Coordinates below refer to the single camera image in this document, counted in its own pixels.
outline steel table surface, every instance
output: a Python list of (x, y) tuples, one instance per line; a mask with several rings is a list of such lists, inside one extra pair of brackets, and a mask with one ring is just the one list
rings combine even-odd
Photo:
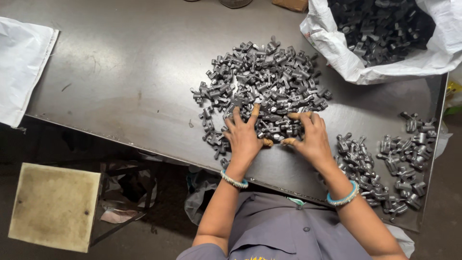
[[(27, 115), (217, 171), (215, 151), (201, 138), (202, 109), (189, 89), (201, 81), (209, 84), (205, 72), (212, 69), (211, 60), (241, 42), (267, 44), (275, 35), (282, 48), (293, 45), (312, 55), (315, 49), (299, 30), (305, 15), (269, 0), (235, 10), (217, 0), (0, 2), (0, 16), (61, 31)], [(376, 154), (384, 135), (410, 136), (401, 111), (424, 118), (441, 112), (445, 76), (355, 86), (325, 66), (323, 57), (318, 64), (321, 85), (334, 95), (320, 112), (333, 154), (338, 134), (366, 135), (368, 149)], [(217, 116), (215, 125), (222, 124)], [(393, 189), (382, 160), (376, 159), (375, 170)], [(262, 150), (247, 177), (312, 201), (326, 196), (311, 165), (279, 145)], [(388, 219), (380, 207), (376, 212)], [(408, 210), (397, 225), (418, 230), (422, 216), (423, 209)]]

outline gray shirt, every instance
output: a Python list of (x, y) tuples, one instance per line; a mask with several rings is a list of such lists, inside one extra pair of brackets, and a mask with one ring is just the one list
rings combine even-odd
[(201, 244), (177, 260), (371, 259), (336, 212), (260, 192), (239, 194), (228, 248), (225, 256), (219, 246)]

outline blue bangle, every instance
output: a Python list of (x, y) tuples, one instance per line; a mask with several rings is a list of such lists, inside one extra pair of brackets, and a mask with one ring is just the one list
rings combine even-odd
[(239, 188), (239, 189), (245, 189), (249, 187), (249, 183), (243, 179), (242, 182), (238, 182), (236, 180), (233, 180), (230, 176), (225, 174), (226, 170), (221, 170), (220, 175), (223, 179), (225, 179), (226, 182), (230, 183), (231, 185)]
[(340, 206), (340, 205), (344, 205), (344, 204), (347, 204), (348, 202), (350, 202), (354, 197), (356, 197), (356, 195), (358, 194), (359, 192), (359, 185), (356, 183), (356, 181), (354, 180), (351, 180), (350, 181), (351, 184), (353, 184), (353, 190), (351, 191), (351, 193), (346, 196), (345, 198), (343, 199), (339, 199), (339, 200), (332, 200), (332, 198), (330, 197), (330, 193), (327, 193), (327, 202), (333, 206)]

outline cardboard box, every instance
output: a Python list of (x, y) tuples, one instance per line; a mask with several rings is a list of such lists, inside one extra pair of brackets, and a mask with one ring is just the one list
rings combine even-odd
[(308, 0), (273, 0), (272, 3), (296, 12), (304, 12), (308, 8)]

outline bag of metal parts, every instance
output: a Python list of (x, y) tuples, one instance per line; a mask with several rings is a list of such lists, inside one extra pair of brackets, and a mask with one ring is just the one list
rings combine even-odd
[(309, 0), (300, 30), (358, 85), (444, 74), (462, 61), (462, 1)]

